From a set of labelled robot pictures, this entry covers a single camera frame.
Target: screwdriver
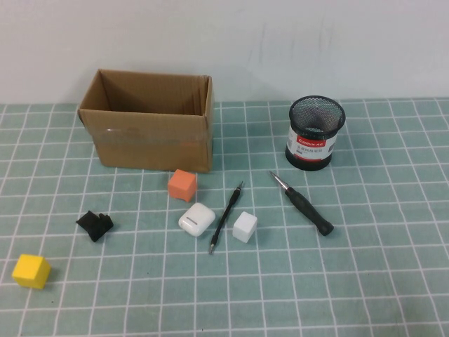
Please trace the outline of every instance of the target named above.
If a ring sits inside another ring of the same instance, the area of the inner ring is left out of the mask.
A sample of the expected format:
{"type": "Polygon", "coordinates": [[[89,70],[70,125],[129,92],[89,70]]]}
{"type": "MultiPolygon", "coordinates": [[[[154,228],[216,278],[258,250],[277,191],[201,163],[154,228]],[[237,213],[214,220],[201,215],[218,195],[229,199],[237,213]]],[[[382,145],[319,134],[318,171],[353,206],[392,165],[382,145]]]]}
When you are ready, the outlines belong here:
{"type": "Polygon", "coordinates": [[[222,227],[225,224],[225,220],[226,220],[226,217],[227,217],[229,211],[231,211],[231,207],[233,207],[233,205],[237,202],[237,199],[240,197],[240,191],[241,191],[242,186],[243,186],[243,181],[240,183],[239,186],[237,186],[237,188],[232,193],[231,198],[229,199],[229,203],[228,203],[226,209],[224,210],[224,213],[222,215],[222,218],[220,219],[220,222],[218,223],[218,227],[215,230],[215,234],[213,235],[212,240],[210,241],[210,246],[209,246],[209,254],[210,255],[212,255],[213,250],[214,250],[215,246],[217,245],[218,236],[220,235],[220,231],[222,230],[222,227]]]}
{"type": "Polygon", "coordinates": [[[304,195],[295,191],[286,182],[282,181],[276,174],[270,171],[273,178],[279,183],[279,185],[286,191],[286,196],[290,199],[294,207],[304,214],[311,222],[313,222],[318,228],[321,235],[326,236],[333,231],[334,226],[328,221],[324,220],[318,211],[310,204],[309,200],[304,195]]]}

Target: white wall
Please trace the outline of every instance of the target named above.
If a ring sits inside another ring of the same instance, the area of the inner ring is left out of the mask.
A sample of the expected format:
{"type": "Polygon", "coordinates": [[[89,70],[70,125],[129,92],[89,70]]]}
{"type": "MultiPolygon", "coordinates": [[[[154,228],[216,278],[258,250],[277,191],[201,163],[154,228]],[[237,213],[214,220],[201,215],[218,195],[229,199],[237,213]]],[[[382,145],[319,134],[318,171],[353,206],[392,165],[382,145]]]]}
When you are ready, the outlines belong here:
{"type": "Polygon", "coordinates": [[[99,68],[210,74],[216,100],[449,95],[449,1],[0,0],[0,102],[99,68]]]}

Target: orange cube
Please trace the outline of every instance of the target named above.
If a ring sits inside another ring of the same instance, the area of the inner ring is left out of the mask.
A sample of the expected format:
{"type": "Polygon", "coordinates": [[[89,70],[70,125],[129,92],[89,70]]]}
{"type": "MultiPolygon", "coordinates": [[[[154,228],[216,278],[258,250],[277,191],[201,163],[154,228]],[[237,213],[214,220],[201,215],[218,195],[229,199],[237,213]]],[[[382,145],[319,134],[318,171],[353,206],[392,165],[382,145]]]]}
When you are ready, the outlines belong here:
{"type": "Polygon", "coordinates": [[[189,202],[196,192],[196,176],[193,173],[176,170],[168,182],[168,193],[172,198],[189,202]]]}

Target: metal tip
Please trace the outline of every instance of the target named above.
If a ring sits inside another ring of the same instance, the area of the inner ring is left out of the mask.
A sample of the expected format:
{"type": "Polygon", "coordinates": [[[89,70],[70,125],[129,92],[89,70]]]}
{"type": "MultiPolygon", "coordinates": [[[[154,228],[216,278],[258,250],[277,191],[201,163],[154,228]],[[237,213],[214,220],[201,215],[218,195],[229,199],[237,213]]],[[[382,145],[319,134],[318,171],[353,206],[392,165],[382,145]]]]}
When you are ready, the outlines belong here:
{"type": "Polygon", "coordinates": [[[273,173],[273,171],[269,171],[270,174],[273,176],[274,180],[276,180],[280,186],[282,186],[283,189],[287,190],[290,186],[283,180],[281,180],[276,174],[273,173]]]}

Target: yellow cube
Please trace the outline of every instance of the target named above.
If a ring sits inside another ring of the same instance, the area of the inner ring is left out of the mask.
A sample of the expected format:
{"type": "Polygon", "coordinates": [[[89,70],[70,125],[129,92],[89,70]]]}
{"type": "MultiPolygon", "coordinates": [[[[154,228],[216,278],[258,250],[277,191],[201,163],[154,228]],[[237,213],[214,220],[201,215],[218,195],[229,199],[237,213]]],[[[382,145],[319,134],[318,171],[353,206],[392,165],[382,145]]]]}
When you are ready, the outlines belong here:
{"type": "Polygon", "coordinates": [[[22,254],[15,265],[13,278],[20,286],[43,289],[50,268],[50,264],[42,256],[22,254]]]}

